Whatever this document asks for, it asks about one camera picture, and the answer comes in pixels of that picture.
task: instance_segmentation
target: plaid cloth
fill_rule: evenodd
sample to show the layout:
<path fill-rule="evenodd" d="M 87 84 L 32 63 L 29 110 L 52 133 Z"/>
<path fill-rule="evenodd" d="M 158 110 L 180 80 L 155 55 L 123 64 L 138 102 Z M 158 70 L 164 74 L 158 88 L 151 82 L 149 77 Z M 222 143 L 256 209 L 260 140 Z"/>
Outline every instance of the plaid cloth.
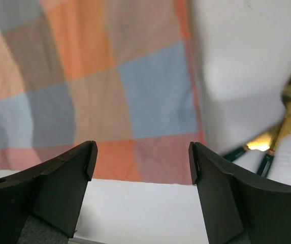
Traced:
<path fill-rule="evenodd" d="M 0 169 L 85 141 L 95 178 L 190 184 L 203 142 L 185 0 L 0 0 Z"/>

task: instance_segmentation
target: blue square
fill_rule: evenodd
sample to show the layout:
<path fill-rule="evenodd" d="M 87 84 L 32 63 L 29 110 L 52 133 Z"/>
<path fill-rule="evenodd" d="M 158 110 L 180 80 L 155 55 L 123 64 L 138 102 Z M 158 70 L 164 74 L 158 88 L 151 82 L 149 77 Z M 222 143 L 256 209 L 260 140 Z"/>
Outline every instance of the blue square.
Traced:
<path fill-rule="evenodd" d="M 118 66 L 134 138 L 198 131 L 183 43 Z"/>
<path fill-rule="evenodd" d="M 0 149 L 31 147 L 33 130 L 26 94 L 0 100 Z"/>
<path fill-rule="evenodd" d="M 74 139 L 66 83 L 0 100 L 0 149 L 72 145 Z"/>
<path fill-rule="evenodd" d="M 31 91 L 27 97 L 34 123 L 32 147 L 74 144 L 75 109 L 67 84 Z"/>

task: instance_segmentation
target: gold utensil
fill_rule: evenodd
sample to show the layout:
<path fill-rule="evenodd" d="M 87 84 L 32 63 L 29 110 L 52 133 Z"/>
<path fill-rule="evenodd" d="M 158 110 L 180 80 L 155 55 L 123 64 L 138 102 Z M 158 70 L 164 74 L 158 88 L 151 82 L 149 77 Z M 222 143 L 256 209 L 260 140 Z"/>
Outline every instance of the gold utensil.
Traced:
<path fill-rule="evenodd" d="M 251 141 L 247 142 L 245 145 L 233 150 L 232 152 L 228 153 L 230 159 L 238 159 L 240 156 L 242 156 L 246 151 L 248 150 L 259 150 L 259 151 L 266 151 L 270 148 L 272 140 L 275 136 L 277 136 L 277 132 L 280 131 L 281 123 L 277 123 L 274 126 L 268 128 L 263 133 L 256 136 Z M 287 118 L 287 123 L 284 125 L 284 128 L 282 129 L 281 133 L 279 134 L 280 139 L 283 139 L 287 137 L 288 135 L 291 135 L 291 115 Z"/>
<path fill-rule="evenodd" d="M 283 103 L 286 104 L 286 111 L 287 116 L 291 116 L 291 77 L 290 77 L 289 84 L 285 87 L 283 92 Z M 243 145 L 241 147 L 236 148 L 235 150 L 231 151 L 230 153 L 224 155 L 223 157 L 231 162 L 238 159 L 242 155 L 246 153 L 247 150 L 260 150 L 260 151 L 266 151 L 269 150 L 272 146 L 273 138 L 276 138 L 281 130 L 282 123 L 279 123 L 264 133 L 258 135 L 253 140 L 248 142 L 246 145 Z"/>
<path fill-rule="evenodd" d="M 275 151 L 276 151 L 276 149 L 279 145 L 279 142 L 280 142 L 279 135 L 283 133 L 282 132 L 284 130 L 283 127 L 287 124 L 287 118 L 291 113 L 291 78 L 283 90 L 282 101 L 286 107 L 284 119 L 281 123 L 280 129 L 279 129 L 277 135 L 272 138 L 271 146 L 267 150 L 267 152 L 265 153 L 265 156 L 263 157 L 263 159 L 258 167 L 258 170 L 256 172 L 258 175 L 261 175 L 262 177 L 267 177 L 267 175 L 268 175 L 268 172 L 269 172 L 269 170 L 272 166 L 273 160 L 274 160 Z"/>

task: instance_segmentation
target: pink square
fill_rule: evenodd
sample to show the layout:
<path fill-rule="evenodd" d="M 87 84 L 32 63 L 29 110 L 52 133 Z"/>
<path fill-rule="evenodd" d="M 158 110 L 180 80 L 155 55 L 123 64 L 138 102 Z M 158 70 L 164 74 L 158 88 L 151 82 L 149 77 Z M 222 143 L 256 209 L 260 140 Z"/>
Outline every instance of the pink square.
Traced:
<path fill-rule="evenodd" d="M 135 140 L 134 157 L 142 181 L 191 185 L 188 147 L 199 133 Z"/>

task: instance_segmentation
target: fork handle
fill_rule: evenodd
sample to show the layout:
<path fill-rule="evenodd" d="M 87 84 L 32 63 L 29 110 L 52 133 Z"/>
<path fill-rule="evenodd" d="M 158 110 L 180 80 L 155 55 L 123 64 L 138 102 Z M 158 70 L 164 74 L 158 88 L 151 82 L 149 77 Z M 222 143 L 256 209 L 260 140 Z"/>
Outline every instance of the fork handle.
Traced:
<path fill-rule="evenodd" d="M 271 169 L 274 160 L 274 155 L 266 153 L 258 167 L 257 174 L 261 177 L 267 177 L 269 170 Z"/>
<path fill-rule="evenodd" d="M 238 147 L 238 148 L 234 149 L 233 151 L 227 153 L 226 155 L 224 155 L 222 157 L 230 162 L 233 162 L 234 160 L 237 160 L 242 155 L 244 155 L 246 152 L 247 152 L 246 146 L 241 146 L 241 147 Z"/>

